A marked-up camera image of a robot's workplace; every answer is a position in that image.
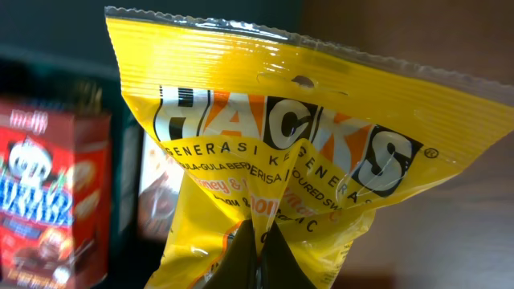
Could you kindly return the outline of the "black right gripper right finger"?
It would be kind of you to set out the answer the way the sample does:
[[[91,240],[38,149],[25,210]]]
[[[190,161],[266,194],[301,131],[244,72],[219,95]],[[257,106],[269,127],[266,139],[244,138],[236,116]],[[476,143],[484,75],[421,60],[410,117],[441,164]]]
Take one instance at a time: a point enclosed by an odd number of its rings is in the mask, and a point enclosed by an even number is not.
[[[279,228],[267,232],[261,274],[262,289],[316,289],[300,268]]]

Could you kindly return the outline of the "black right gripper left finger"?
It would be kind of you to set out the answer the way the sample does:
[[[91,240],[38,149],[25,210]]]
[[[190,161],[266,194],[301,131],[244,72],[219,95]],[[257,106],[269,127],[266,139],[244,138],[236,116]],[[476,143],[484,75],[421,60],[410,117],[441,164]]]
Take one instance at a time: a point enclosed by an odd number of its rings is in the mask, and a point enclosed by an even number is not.
[[[256,289],[257,254],[252,220],[241,223],[226,255],[203,289]]]

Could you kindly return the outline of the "brown chocolate stick box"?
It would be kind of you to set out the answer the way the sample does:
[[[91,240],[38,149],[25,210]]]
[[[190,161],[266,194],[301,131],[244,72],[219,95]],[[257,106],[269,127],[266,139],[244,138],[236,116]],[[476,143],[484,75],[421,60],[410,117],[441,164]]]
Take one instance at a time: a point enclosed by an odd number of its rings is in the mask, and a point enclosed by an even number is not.
[[[139,235],[166,242],[177,206],[184,170],[148,134],[144,134],[138,194]]]

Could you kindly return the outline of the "yellow Hacks candy bag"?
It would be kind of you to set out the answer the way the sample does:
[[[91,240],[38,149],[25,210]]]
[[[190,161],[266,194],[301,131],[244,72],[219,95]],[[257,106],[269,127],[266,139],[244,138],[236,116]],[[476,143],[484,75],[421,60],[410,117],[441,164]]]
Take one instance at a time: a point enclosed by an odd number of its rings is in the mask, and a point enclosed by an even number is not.
[[[513,129],[513,89],[308,36],[108,6],[121,94],[184,170],[150,288],[329,288],[376,210]]]

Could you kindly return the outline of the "red Hello Panda box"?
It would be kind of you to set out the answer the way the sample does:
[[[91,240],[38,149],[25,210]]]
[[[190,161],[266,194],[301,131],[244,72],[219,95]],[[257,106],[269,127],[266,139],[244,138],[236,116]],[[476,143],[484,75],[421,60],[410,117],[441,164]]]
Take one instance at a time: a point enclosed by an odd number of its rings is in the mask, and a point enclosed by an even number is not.
[[[110,115],[1,102],[1,280],[91,288],[108,274]]]

